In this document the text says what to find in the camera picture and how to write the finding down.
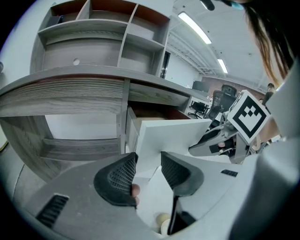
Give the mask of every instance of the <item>black office chair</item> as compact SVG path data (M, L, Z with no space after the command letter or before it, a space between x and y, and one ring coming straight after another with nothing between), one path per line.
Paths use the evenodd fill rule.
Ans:
M221 91L224 93L227 93L228 95L232 96L232 97L236 97L237 95L237 90L236 88L234 88L233 86L224 84L221 88Z
M193 109L195 109L195 112L189 112L188 115L190 116L194 116L196 117L197 119L200 118L200 116L197 115L197 113L201 113L201 114L204 114L207 107L204 103L198 103L198 102L194 102L191 107Z
M215 120L219 113L229 111L229 108L234 103L236 97L227 95L223 91L215 90L212 98L212 105L210 111L206 114L205 118L212 120L210 128L219 126L220 122Z

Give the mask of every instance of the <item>ceiling light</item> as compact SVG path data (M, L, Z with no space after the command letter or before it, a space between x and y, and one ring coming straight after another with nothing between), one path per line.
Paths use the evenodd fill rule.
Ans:
M205 5L202 1L200 1L200 2L201 2L202 5L206 8L206 10L208 10L207 7L206 7L206 5Z
M181 18L187 25L189 25L206 44L211 44L211 41L208 38L208 36L206 36L203 30L186 13L180 13L178 17Z
M219 64L221 65L221 68L223 70L223 72L228 73L226 66L224 64L224 61L222 59L218 59Z

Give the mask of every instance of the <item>computer monitor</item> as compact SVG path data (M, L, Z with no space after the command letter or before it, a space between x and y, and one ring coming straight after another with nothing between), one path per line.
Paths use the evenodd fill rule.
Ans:
M207 82L194 81L193 89L208 93L210 89L210 84Z

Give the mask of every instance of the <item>ceiling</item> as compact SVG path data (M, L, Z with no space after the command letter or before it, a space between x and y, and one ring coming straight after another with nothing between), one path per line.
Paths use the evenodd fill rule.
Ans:
M269 82L259 51L246 23L245 12L215 2L208 11L199 0L175 0L167 50L182 58L200 74L221 78L266 92ZM204 41L179 17L186 12L206 33L212 44ZM223 59L224 74L217 59Z

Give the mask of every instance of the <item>hand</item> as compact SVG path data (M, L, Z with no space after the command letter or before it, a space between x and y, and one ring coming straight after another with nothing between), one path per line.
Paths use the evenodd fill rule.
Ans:
M136 205L138 205L140 203L140 199L137 197L139 195L140 191L141 191L141 189L140 189L139 185L132 184L131 195L135 198Z

